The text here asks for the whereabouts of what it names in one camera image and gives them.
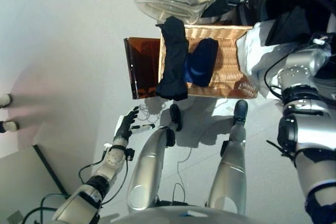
white fabric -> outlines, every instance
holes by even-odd
[[[256,23],[242,38],[237,40],[238,61],[241,72],[246,75],[249,82],[257,87],[261,95],[268,99],[278,99],[269,92],[265,85],[264,75],[281,57],[290,53],[297,43],[265,46],[265,41],[274,20]],[[266,81],[269,85],[278,86],[277,73],[285,61],[276,64],[268,73]]]

white floor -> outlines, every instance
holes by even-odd
[[[141,112],[139,119],[146,120],[140,122],[157,120],[157,126],[160,114],[166,114],[169,103],[131,99],[123,44],[125,37],[158,38],[160,31],[132,0],[0,0],[0,6],[0,93],[15,99],[0,117],[16,119],[22,127],[0,135],[0,157],[38,143],[65,187],[74,191],[80,185],[78,169],[100,158],[120,114],[143,104],[153,115],[147,119]],[[191,150],[180,164],[186,201],[204,205],[235,101],[189,98],[179,103],[184,129],[165,153],[161,199],[171,200],[180,182],[177,161]],[[248,102],[246,214],[266,223],[310,223],[295,168],[266,143],[276,142],[279,109],[263,98]],[[131,137],[136,155],[130,174],[150,134]],[[102,209],[102,216],[127,214],[126,190]],[[179,188],[175,199],[182,199]]]

cable connector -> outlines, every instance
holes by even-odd
[[[126,149],[125,151],[126,160],[132,161],[134,158],[134,153],[135,153],[135,150],[133,150],[132,148]]]
[[[109,148],[112,147],[112,144],[110,144],[110,143],[105,143],[105,144],[104,144],[104,147],[105,147],[105,150],[107,151]]]

black cloth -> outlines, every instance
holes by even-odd
[[[6,130],[3,127],[3,124],[4,124],[4,122],[0,121],[0,133],[5,133],[6,132]]]
[[[188,53],[188,40],[185,38],[184,24],[175,17],[167,18],[161,28],[166,46],[163,79],[156,86],[156,94],[175,101],[188,98],[187,87],[183,80],[184,62]]]
[[[277,45],[290,42],[308,42],[311,36],[306,11],[296,6],[292,11],[284,13],[275,20],[265,45]]]

person's foot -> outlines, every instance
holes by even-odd
[[[5,133],[7,131],[15,132],[18,131],[19,125],[17,122],[14,121],[0,121],[0,133]]]
[[[19,129],[19,125],[14,121],[7,121],[2,124],[5,131],[16,132]]]
[[[0,96],[0,109],[10,105],[12,100],[13,99],[10,94],[3,94]]]

